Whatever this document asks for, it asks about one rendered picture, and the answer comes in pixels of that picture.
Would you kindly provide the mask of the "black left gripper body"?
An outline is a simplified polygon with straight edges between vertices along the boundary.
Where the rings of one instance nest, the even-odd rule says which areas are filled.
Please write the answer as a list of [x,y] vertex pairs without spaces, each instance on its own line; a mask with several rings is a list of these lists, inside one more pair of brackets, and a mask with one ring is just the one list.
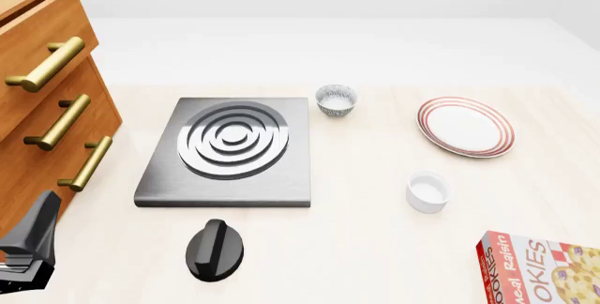
[[54,272],[55,258],[22,249],[5,248],[0,263],[0,293],[45,289]]

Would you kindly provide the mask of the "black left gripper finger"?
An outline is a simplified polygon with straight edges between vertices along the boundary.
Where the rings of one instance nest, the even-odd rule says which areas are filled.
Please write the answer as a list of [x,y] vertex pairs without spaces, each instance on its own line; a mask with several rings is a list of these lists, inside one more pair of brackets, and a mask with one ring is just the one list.
[[54,233],[61,199],[52,190],[43,191],[25,216],[0,238],[6,261],[0,267],[29,267],[34,261],[55,265]]

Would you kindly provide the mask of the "flat grey stove plate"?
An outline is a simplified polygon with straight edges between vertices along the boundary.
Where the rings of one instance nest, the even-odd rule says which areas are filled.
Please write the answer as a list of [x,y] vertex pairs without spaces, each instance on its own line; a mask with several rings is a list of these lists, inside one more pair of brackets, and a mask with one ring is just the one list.
[[305,98],[180,98],[137,207],[309,207]]

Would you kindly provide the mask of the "patterned black and white bowl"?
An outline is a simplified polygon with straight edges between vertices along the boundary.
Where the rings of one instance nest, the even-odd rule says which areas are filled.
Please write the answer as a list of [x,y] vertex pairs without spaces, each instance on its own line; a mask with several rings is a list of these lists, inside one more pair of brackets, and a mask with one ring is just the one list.
[[349,86],[328,84],[317,89],[315,99],[324,114],[343,117],[353,110],[358,101],[358,95]]

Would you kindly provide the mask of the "white plate with red rings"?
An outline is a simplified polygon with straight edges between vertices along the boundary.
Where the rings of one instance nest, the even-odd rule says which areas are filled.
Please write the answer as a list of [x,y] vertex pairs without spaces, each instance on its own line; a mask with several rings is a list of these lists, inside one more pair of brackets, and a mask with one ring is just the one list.
[[497,109],[478,100],[439,97],[416,112],[416,123],[432,143],[464,157],[490,159],[511,151],[516,143],[512,124]]

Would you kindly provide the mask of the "red cookies box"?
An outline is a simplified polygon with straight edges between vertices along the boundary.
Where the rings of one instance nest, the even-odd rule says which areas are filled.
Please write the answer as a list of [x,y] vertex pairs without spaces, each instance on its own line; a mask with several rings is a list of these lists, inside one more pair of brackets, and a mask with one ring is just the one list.
[[600,304],[600,250],[488,231],[476,246],[488,304]]

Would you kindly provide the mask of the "wooden cabinet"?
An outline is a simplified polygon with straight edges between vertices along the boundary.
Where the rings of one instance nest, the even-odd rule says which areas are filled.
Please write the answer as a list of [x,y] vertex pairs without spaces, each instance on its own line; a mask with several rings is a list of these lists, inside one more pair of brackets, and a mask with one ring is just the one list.
[[122,118],[81,0],[0,0],[0,236],[45,190],[69,205]]

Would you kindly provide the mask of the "round black stove knob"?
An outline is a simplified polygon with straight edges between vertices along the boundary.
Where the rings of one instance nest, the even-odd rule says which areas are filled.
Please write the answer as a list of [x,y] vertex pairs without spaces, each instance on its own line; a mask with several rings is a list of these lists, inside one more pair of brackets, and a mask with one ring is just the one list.
[[187,244],[186,265],[195,278],[205,282],[230,277],[244,258],[241,236],[226,221],[211,219]]

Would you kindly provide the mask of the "large wooden cabinet drawer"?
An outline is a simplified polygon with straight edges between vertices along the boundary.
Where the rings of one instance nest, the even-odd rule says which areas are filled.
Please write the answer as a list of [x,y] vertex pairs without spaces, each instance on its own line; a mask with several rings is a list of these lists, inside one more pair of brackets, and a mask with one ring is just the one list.
[[[46,60],[48,44],[78,37],[84,48],[38,92],[8,86],[6,77],[24,76]],[[98,45],[81,0],[45,0],[0,27],[0,141],[4,140]]]

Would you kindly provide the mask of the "small white ramekin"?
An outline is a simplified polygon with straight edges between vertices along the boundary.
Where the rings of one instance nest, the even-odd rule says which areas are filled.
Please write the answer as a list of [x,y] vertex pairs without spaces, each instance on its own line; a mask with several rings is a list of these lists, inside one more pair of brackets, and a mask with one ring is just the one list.
[[418,171],[408,179],[406,200],[421,213],[439,213],[451,196],[448,182],[435,171]]

